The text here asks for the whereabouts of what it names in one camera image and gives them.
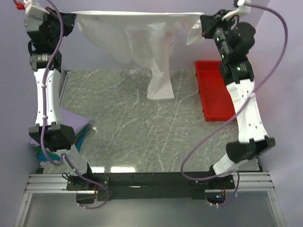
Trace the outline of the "white t-shirt red print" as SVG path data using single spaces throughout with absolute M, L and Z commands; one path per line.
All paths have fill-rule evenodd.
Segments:
M 136 62 L 150 69 L 147 88 L 150 100 L 173 99 L 169 58 L 175 41 L 175 25 L 188 32 L 187 45 L 201 43 L 200 12 L 147 13 L 125 11 L 77 11 L 81 33 L 120 63 Z

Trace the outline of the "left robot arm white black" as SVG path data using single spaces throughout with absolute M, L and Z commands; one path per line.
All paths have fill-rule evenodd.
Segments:
M 74 129 L 62 122 L 59 102 L 62 69 L 59 47 L 63 37 L 73 31 L 75 20 L 73 13 L 56 13 L 52 9 L 41 16 L 27 16 L 25 19 L 30 38 L 29 62 L 37 87 L 36 122 L 28 132 L 48 161 L 55 166 L 64 163 L 72 176 L 79 176 L 78 185 L 89 190 L 95 179 L 89 175 L 90 167 L 75 147 Z

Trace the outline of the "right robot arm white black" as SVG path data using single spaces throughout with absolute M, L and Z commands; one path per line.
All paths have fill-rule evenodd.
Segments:
M 234 171 L 275 146 L 263 125 L 255 96 L 255 77 L 247 57 L 255 43 L 256 29 L 240 22 L 239 15 L 228 19 L 230 11 L 220 10 L 214 15 L 201 15 L 202 37 L 212 39 L 220 54 L 220 74 L 231 97 L 238 124 L 238 140 L 226 145 L 225 155 L 210 167 L 213 174 L 208 184 L 218 189 L 224 184 L 223 173 Z

